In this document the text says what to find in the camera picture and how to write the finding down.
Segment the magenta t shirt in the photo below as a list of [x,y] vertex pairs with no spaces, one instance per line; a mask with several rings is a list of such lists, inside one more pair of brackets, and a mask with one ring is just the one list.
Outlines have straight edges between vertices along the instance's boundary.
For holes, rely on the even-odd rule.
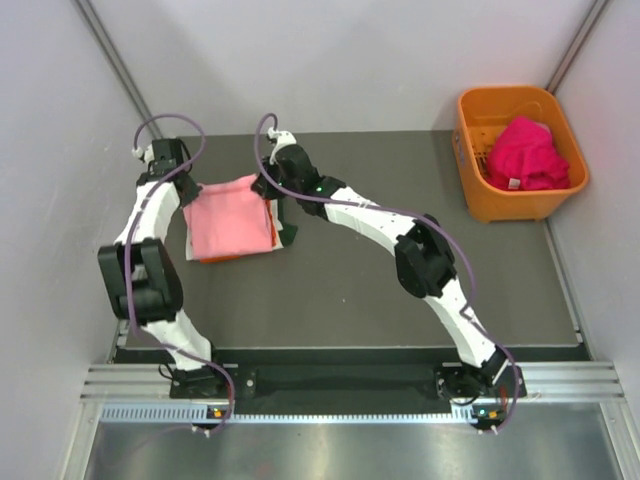
[[549,127],[518,116],[495,143],[486,160],[486,180],[500,190],[568,189],[569,164],[558,153]]

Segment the aluminium frame rail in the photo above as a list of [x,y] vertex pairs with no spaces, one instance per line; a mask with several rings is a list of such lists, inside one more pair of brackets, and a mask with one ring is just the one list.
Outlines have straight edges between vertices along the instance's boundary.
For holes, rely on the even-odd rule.
[[[624,397],[610,362],[522,362],[527,401],[606,402]],[[104,364],[89,367],[81,389],[83,401],[153,402],[169,398],[171,381],[150,364]]]

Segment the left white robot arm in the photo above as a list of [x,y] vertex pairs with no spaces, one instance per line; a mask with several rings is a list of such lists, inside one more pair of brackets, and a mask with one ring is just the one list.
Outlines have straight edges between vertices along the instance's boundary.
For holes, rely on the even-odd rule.
[[111,308],[120,320],[135,314],[139,332],[153,338],[172,357],[175,385],[194,385],[205,396],[226,387],[227,374],[213,361],[213,346],[194,327],[184,309],[179,275],[164,245],[174,214],[194,201],[202,188],[187,170],[162,178],[191,155],[180,139],[154,140],[136,148],[146,166],[136,181],[136,201],[127,224],[111,245],[97,254]]

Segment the dark green t shirt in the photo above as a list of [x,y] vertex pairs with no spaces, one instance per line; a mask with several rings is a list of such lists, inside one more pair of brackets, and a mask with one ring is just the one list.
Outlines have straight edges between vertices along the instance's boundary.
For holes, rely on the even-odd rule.
[[294,242],[298,227],[285,220],[284,203],[282,200],[274,200],[272,202],[272,213],[276,229],[275,249],[286,248]]

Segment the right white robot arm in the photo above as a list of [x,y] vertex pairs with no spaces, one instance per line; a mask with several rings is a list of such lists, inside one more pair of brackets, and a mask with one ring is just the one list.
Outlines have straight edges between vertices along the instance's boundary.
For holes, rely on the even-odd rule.
[[252,189],[258,195],[293,198],[307,214],[353,230],[393,256],[401,287],[435,312],[456,346],[461,364],[442,374],[442,395],[469,404],[502,385],[509,357],[477,319],[455,268],[455,245],[433,217],[379,206],[320,174],[297,144],[257,163]]

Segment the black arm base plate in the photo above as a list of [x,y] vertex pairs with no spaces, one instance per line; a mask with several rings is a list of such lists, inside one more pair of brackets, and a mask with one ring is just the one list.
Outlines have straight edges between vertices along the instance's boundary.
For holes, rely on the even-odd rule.
[[[223,348],[214,355],[235,385],[236,411],[249,414],[441,413],[442,374],[461,364],[452,347]],[[122,348],[112,364],[150,364],[171,381],[171,400],[224,400],[225,379],[175,385],[161,349]]]

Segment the light pink t shirt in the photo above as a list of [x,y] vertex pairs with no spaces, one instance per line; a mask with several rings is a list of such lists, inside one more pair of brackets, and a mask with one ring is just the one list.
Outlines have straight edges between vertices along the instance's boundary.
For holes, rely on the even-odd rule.
[[209,261],[270,252],[272,225],[267,205],[251,190],[255,174],[204,185],[183,208],[189,260]]

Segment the orange plastic basket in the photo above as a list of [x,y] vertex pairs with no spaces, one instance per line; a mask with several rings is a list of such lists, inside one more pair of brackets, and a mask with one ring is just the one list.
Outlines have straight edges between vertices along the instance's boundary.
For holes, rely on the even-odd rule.
[[[487,183],[485,162],[498,136],[518,116],[550,128],[554,146],[568,161],[568,189],[505,191]],[[484,86],[465,91],[457,102],[452,144],[468,210],[484,223],[543,220],[590,180],[589,169],[559,102],[539,87]]]

